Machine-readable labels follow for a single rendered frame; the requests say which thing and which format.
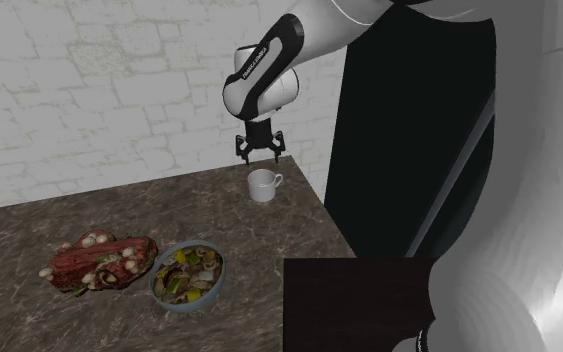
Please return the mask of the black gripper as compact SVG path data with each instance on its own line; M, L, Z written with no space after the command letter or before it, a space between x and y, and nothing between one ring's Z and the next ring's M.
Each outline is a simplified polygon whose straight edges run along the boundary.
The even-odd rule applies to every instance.
M235 136L235 152L246 164L249 164L249 153L251 149L267 149L274 153L274 160L279 162L279 158L286 151L284 135L282 131L272 134L271 121L265 119L261 121L247 121L245 123L246 137Z

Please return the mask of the white mug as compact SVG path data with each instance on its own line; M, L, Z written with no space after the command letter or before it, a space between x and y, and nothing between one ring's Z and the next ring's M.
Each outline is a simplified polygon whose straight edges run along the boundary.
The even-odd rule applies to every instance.
M267 169L252 171L248 177L249 195L253 201L265 203L276 195L277 187L283 182L284 176Z

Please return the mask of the blue bowl of vegetable stew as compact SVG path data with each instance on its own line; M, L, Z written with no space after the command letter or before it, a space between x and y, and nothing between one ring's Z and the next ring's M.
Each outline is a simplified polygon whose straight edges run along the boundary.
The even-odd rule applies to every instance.
M219 294L227 262L219 247L189 240L165 251L149 277L154 300L171 312L190 313L209 305Z

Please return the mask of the dark robot stand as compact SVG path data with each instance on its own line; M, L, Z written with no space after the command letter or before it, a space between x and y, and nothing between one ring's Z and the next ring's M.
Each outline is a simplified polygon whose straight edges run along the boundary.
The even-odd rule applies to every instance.
M391 352L433 319L433 258L300 258L283 264L283 352Z

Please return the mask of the red meat with mushrooms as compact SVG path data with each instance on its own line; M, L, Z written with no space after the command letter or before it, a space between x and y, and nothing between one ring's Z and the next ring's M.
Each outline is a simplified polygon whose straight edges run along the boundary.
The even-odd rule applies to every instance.
M87 291L121 290L148 272L157 255L157 245L148 236L116 237L95 229L75 243L63 243L38 276L76 297Z

